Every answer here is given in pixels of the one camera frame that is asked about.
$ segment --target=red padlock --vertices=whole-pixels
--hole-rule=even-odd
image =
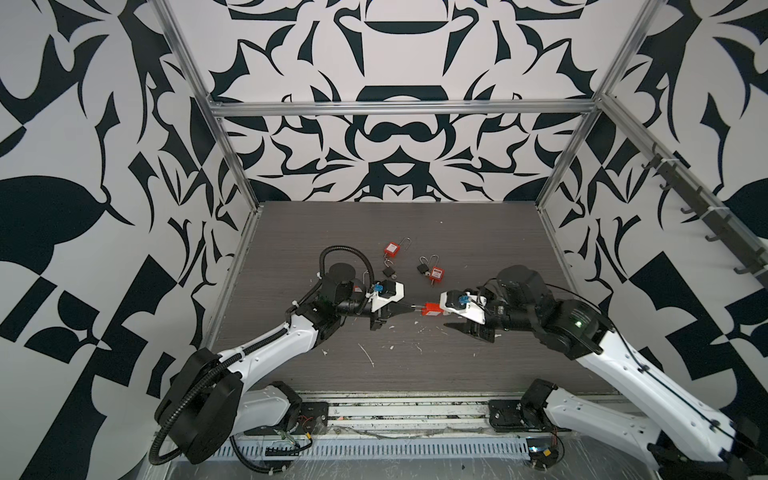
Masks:
[[[436,266],[434,266],[432,268],[432,271],[429,272],[429,278],[432,279],[432,284],[434,284],[435,282],[438,282],[438,283],[442,282],[442,278],[444,275],[445,275],[445,270],[443,270],[442,268],[438,268]]]
[[[384,258],[395,258],[406,240],[408,241],[408,245],[404,250],[408,250],[411,247],[411,239],[409,237],[403,238],[400,240],[400,243],[389,242],[389,244],[384,249]]]
[[[450,312],[446,312],[440,308],[439,303],[425,303],[422,307],[422,316],[437,316],[437,315],[450,315]]]

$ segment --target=wire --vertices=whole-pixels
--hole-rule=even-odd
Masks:
[[[701,412],[699,409],[697,409],[695,406],[691,405],[691,403],[690,403],[690,402],[688,402],[688,400],[686,400],[685,398],[683,398],[683,396],[682,396],[682,395],[680,395],[679,393],[675,392],[675,391],[674,391],[674,390],[673,390],[673,389],[672,389],[672,388],[671,388],[669,385],[667,385],[666,383],[662,382],[662,381],[661,381],[661,379],[659,379],[659,378],[658,378],[658,377],[656,377],[656,376],[655,376],[653,373],[651,373],[651,372],[649,371],[649,367],[648,367],[648,365],[644,365],[644,364],[640,363],[640,361],[638,361],[638,360],[637,360],[637,358],[636,358],[636,357],[634,356],[634,354],[632,353],[632,349],[629,347],[629,344],[627,343],[627,340],[624,338],[624,335],[621,335],[621,332],[619,331],[619,328],[616,326],[616,323],[615,323],[613,320],[611,320],[611,318],[610,318],[610,317],[609,317],[609,316],[608,316],[606,313],[604,313],[604,312],[603,312],[603,310],[602,310],[602,309],[601,309],[599,306],[595,305],[594,303],[592,303],[591,301],[587,300],[586,298],[584,298],[583,296],[579,295],[578,293],[576,293],[576,292],[571,292],[569,289],[567,289],[567,288],[563,288],[562,286],[559,286],[559,285],[552,285],[552,284],[550,284],[550,283],[545,283],[545,285],[546,285],[546,286],[552,286],[552,287],[554,287],[554,288],[558,288],[558,289],[560,289],[560,290],[563,290],[563,291],[565,291],[565,292],[568,292],[568,293],[570,293],[571,295],[577,296],[578,298],[582,299],[583,301],[585,301],[586,303],[588,303],[590,306],[592,306],[592,308],[594,308],[595,310],[597,310],[597,312],[598,312],[598,313],[600,313],[601,315],[605,316],[605,318],[606,318],[606,319],[607,319],[607,320],[608,320],[608,321],[611,323],[611,325],[612,325],[612,326],[613,326],[613,327],[616,329],[616,334],[617,334],[617,335],[619,335],[619,338],[621,339],[621,342],[624,344],[624,348],[625,348],[625,349],[627,349],[627,353],[629,353],[630,357],[632,357],[632,359],[634,360],[634,362],[637,364],[637,366],[638,366],[638,369],[640,370],[640,372],[647,374],[649,377],[651,377],[652,379],[656,380],[656,382],[657,382],[657,383],[659,383],[659,385],[661,385],[661,386],[663,386],[665,389],[669,390],[669,391],[670,391],[670,393],[672,393],[672,395],[676,396],[676,397],[677,397],[677,398],[678,398],[678,399],[679,399],[679,400],[680,400],[682,403],[684,403],[685,405],[687,405],[687,406],[688,406],[688,407],[689,407],[691,410],[693,410],[693,411],[694,411],[696,414],[698,414],[698,415],[699,415],[699,417],[701,417],[703,420],[706,420],[706,421],[707,421],[707,423],[709,423],[709,424],[710,424],[710,427],[711,427],[712,429],[717,429],[718,431],[720,431],[720,433],[722,433],[723,435],[725,435],[725,436],[726,436],[726,437],[728,437],[729,439],[733,440],[733,441],[734,441],[734,442],[736,442],[736,443],[739,443],[739,444],[741,444],[741,445],[742,445],[742,446],[744,446],[744,447],[747,447],[749,450],[752,450],[753,452],[756,452],[758,455],[760,455],[760,456],[762,456],[764,459],[768,460],[768,455],[766,455],[766,454],[762,453],[762,452],[761,452],[760,450],[758,450],[756,447],[753,447],[753,446],[751,446],[751,445],[749,445],[749,444],[747,444],[747,443],[745,443],[745,442],[742,442],[741,440],[737,439],[735,436],[733,436],[733,435],[731,435],[730,433],[728,433],[728,432],[726,432],[725,430],[723,430],[723,429],[720,427],[720,422],[718,422],[717,420],[712,420],[712,419],[708,418],[708,417],[707,417],[706,415],[704,415],[704,414],[703,414],[703,413],[702,413],[702,412]]]

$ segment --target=perforated metal strip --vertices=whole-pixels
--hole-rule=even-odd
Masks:
[[[264,459],[265,448],[286,449],[282,441],[241,439],[238,446],[252,460]],[[294,456],[270,456],[269,460],[295,460]],[[528,459],[525,439],[316,439],[302,460],[376,460],[418,458],[519,458]],[[236,459],[227,443],[208,461]]]

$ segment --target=black padlock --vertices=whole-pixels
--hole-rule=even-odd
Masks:
[[[384,273],[384,275],[387,278],[391,278],[392,280],[397,280],[397,274],[395,274],[395,269],[392,268],[392,265],[393,265],[393,263],[392,263],[392,261],[390,259],[384,260],[384,267],[385,268],[384,268],[384,270],[382,270],[382,273]]]
[[[423,276],[429,276],[429,260],[427,260],[427,257],[419,257],[419,265],[416,269]]]

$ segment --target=black cable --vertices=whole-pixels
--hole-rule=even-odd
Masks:
[[[253,462],[251,462],[248,458],[245,458],[245,455],[240,451],[240,448],[237,446],[237,442],[235,442],[235,435],[232,435],[230,437],[230,445],[232,445],[232,451],[235,453],[235,456],[238,460],[240,460],[240,463],[245,465],[246,468],[248,468],[252,472],[256,473],[262,473],[264,475],[270,475],[273,473],[283,473],[288,468],[288,465],[284,465],[282,469],[276,470],[274,468],[266,468],[266,467],[260,467]]]
[[[679,393],[677,393],[677,392],[675,392],[674,390],[672,390],[672,388],[671,388],[671,387],[669,387],[669,385],[667,385],[666,383],[664,383],[663,381],[661,381],[661,379],[659,379],[659,378],[658,378],[658,377],[656,377],[656,376],[655,376],[653,373],[651,373],[651,372],[648,370],[648,368],[649,368],[649,367],[648,367],[648,365],[643,365],[642,363],[640,363],[640,361],[638,361],[638,360],[637,360],[637,358],[636,358],[636,357],[634,356],[634,354],[632,353],[632,349],[631,349],[631,348],[629,348],[629,344],[627,343],[627,340],[626,340],[626,339],[624,339],[624,335],[621,335],[621,332],[619,331],[619,327],[617,327],[617,326],[616,326],[616,323],[615,323],[613,320],[611,320],[611,318],[610,318],[610,317],[609,317],[609,316],[608,316],[606,313],[604,313],[604,312],[603,312],[603,310],[602,310],[602,309],[601,309],[599,306],[595,305],[594,303],[592,303],[591,301],[587,300],[586,298],[584,298],[583,296],[579,295],[578,293],[576,293],[576,292],[571,292],[570,290],[568,290],[567,288],[563,288],[562,286],[559,286],[559,285],[552,285],[552,284],[550,284],[550,283],[545,283],[545,285],[546,285],[546,286],[553,286],[554,288],[558,288],[558,289],[560,289],[560,290],[563,290],[563,291],[565,291],[565,292],[568,292],[568,293],[570,293],[571,295],[575,295],[575,296],[577,296],[578,298],[582,299],[583,301],[585,301],[586,303],[588,303],[590,306],[592,306],[592,308],[594,308],[595,310],[597,310],[597,312],[598,312],[598,313],[600,313],[601,315],[605,316],[605,318],[606,318],[606,319],[608,319],[608,321],[609,321],[609,322],[611,322],[611,325],[612,325],[612,326],[613,326],[613,327],[616,329],[616,334],[617,334],[617,335],[619,335],[619,338],[621,339],[621,342],[624,344],[624,348],[625,348],[625,349],[627,349],[627,353],[629,353],[630,357],[632,357],[632,359],[634,360],[634,362],[637,364],[637,367],[638,367],[638,369],[639,369],[639,370],[640,370],[642,373],[645,373],[646,375],[648,375],[648,376],[649,376],[649,377],[651,377],[652,379],[656,380],[656,382],[657,382],[657,383],[659,383],[659,385],[661,385],[661,386],[663,386],[665,389],[669,390],[669,392],[671,392],[671,393],[672,393],[674,396],[676,396],[676,397],[677,397],[677,398],[678,398],[678,399],[679,399],[679,400],[680,400],[682,403],[684,403],[685,405],[687,405],[687,406],[688,406],[688,407],[689,407],[691,410],[693,410],[693,411],[694,411],[696,414],[698,414],[698,415],[699,415],[699,417],[701,417],[703,420],[707,421],[707,423],[709,423],[709,424],[710,424],[710,427],[711,427],[712,429],[717,429],[718,431],[720,431],[720,433],[722,433],[723,435],[725,435],[725,436],[726,436],[726,437],[728,437],[729,439],[731,439],[731,440],[733,440],[734,442],[736,442],[736,443],[739,443],[739,444],[741,444],[741,445],[743,445],[743,446],[747,447],[748,449],[750,449],[750,450],[752,450],[752,451],[754,451],[754,452],[757,452],[757,453],[758,453],[760,456],[762,456],[764,459],[768,460],[768,455],[766,455],[766,454],[762,453],[762,452],[761,452],[760,450],[758,450],[757,448],[755,448],[755,447],[753,447],[753,446],[751,446],[751,445],[748,445],[748,444],[746,444],[745,442],[742,442],[741,440],[737,439],[735,436],[733,436],[733,435],[731,435],[730,433],[728,433],[728,432],[726,432],[725,430],[723,430],[723,429],[720,427],[720,422],[718,422],[717,420],[712,420],[712,419],[710,419],[710,418],[707,418],[707,416],[706,416],[706,415],[704,415],[704,414],[703,414],[703,413],[702,413],[702,412],[701,412],[699,409],[697,409],[695,406],[691,405],[691,403],[690,403],[690,402],[688,402],[688,401],[687,401],[687,400],[686,400],[686,399],[685,399],[685,398],[684,398],[682,395],[680,395]]]
[[[249,353],[255,352],[261,347],[269,345],[270,343],[279,339],[286,333],[288,333],[288,330],[281,329],[280,331],[268,336],[266,339],[260,340],[259,342],[244,348],[243,354],[248,355]],[[152,441],[148,455],[149,462],[152,465],[162,465],[181,455],[181,449],[179,448],[176,448],[173,451],[166,453],[165,455],[160,455],[160,449],[163,446],[165,438],[168,436],[168,432],[170,432],[170,429],[173,428],[174,424],[179,418],[179,415],[181,415],[183,410],[187,408],[187,404],[189,404],[189,402],[191,402],[192,399],[194,399],[194,397],[200,394],[200,392],[202,392],[204,389],[216,383],[218,376],[220,376],[224,370],[229,368],[229,366],[241,358],[243,357],[239,353],[236,353],[230,358],[224,360],[219,365],[216,365],[208,373],[206,373],[205,376],[203,376],[203,378],[200,379],[191,389],[189,389],[186,394],[184,394],[174,412],[170,414],[170,416],[165,420],[160,428],[160,431],[157,433],[157,435],[155,435],[154,440]]]

